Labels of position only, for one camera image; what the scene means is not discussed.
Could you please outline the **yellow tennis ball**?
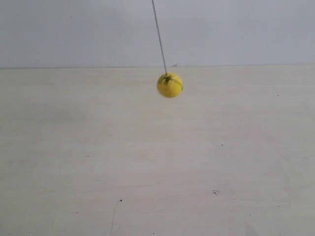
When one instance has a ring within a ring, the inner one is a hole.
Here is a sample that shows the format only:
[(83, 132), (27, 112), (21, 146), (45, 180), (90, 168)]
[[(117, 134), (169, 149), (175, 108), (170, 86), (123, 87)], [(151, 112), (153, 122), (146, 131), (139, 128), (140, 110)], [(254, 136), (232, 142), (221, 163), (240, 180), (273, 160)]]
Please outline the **yellow tennis ball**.
[(172, 72), (162, 74), (157, 81), (158, 92), (166, 98), (174, 98), (181, 94), (184, 90), (182, 78)]

